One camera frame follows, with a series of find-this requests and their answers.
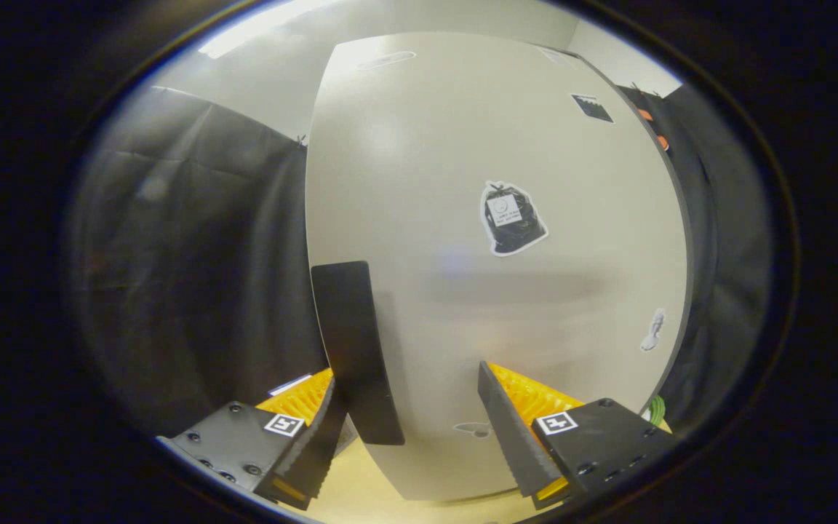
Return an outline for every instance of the trash bag sticker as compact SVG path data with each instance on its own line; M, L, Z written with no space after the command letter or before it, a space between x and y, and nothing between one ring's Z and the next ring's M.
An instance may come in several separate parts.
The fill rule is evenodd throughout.
M548 236L532 197L519 186L487 181L480 197L480 220L491 242L491 253L509 256Z
M595 96L588 96L585 94L571 94L571 98L575 99L575 102L578 103L578 106L581 106L581 110L584 111L584 114L587 116L592 116L598 120L605 120L612 124L612 117L609 113L606 112L606 109L603 105L596 100Z

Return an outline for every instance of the table surface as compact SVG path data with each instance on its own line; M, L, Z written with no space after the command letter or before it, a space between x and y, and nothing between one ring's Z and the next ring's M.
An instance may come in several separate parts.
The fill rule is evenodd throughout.
M671 432L662 421L659 427ZM399 496L364 443L355 439L332 461L319 497L306 511L290 510L328 524L496 522L506 524L541 511L515 488L459 501L407 501Z
M488 181L529 193L549 235L493 255ZM671 163L591 66L531 44L458 33L339 44L316 97L306 230L311 265L370 265L406 445L367 450L405 498L514 485L494 437L453 430L487 420L479 361L638 413L684 329L689 250ZM644 352L659 308L661 341Z

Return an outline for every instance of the white label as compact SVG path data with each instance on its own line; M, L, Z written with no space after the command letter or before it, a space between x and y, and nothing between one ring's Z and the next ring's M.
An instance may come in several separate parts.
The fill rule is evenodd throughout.
M290 417L290 415L277 415L276 417L271 418L271 420L267 422L263 428L267 431L275 432L276 434L283 434L286 435L286 437L292 437L305 425L306 421L302 418Z
M542 54L544 54L549 60L551 60L551 62L564 63L564 59L562 59L562 56L558 53L555 53L555 51L545 49L545 47L539 47L538 50L542 51Z
M556 434L556 432L568 431L578 427L578 422L573 421L567 411L539 417L535 419L538 425L542 426L545 434Z
M412 51L399 51L399 53L393 53L392 55L386 55L379 57L378 59L369 60L369 62L359 63L358 69L366 70L366 69L374 69L375 67L380 66L389 66L389 64L402 62L403 60L409 60L411 57L415 57L416 54Z
M505 226L507 223L519 222L522 220L522 214L519 212L519 206L516 205L516 198L512 195L500 196L497 199L487 200L487 207L490 209L493 223L496 226Z

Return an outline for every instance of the black rectangular block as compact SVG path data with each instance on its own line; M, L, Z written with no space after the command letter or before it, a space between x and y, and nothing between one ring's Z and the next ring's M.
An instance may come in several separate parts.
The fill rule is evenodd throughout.
M386 378L367 262L313 266L319 328L337 394L365 444L405 444Z

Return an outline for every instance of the sticker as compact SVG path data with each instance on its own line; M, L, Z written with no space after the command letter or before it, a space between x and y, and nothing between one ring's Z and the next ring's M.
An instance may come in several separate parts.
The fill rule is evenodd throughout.
M542 54L544 54L553 63L566 63L563 57L558 53L555 53L555 51L545 49L545 47L539 47L538 50L542 51Z
M652 351L658 345L658 334L661 333L662 325L665 325L665 309L658 308L655 310L655 316L652 317L652 324L649 324L649 334L642 339L642 344L639 345L642 351Z
M369 62L359 63L358 69L366 70L366 69L374 69L375 67L380 66L389 66L389 64L402 62L403 60L409 60L411 57L415 57L416 54L412 51L399 51L398 53L393 53L392 55L386 55L379 57L378 59L369 60Z
M302 384L303 382L308 381L310 377L312 377L312 373L306 373L302 377L294 378L292 381L289 381L286 384L283 384L282 386L276 386L276 388L273 388L272 390L267 392L267 394L269 394L270 396L281 394L282 392L289 390L289 388L292 388L296 384Z
M497 256L515 255L548 236L532 197L513 183L485 183L480 221L490 239L490 251Z
M578 427L578 422L573 421L567 411L539 417L535 420L538 421L538 425L542 426L542 431L545 434L556 434L556 432L568 431Z
M292 437L300 431L300 428L306 425L306 421L302 418L290 417L290 415L277 415L271 418L264 429L276 434L283 434L286 437Z
M491 426L487 422L463 422L463 424L455 424L452 430L468 432L476 438L487 438L492 431Z
M605 120L606 122L612 123L612 117L609 113L606 112L606 109L603 108L603 105L596 100L595 96L588 96L585 94L571 94L571 98L575 99L575 102L578 103L578 106L581 106L581 110L584 111L584 114L587 116L592 116L598 120Z

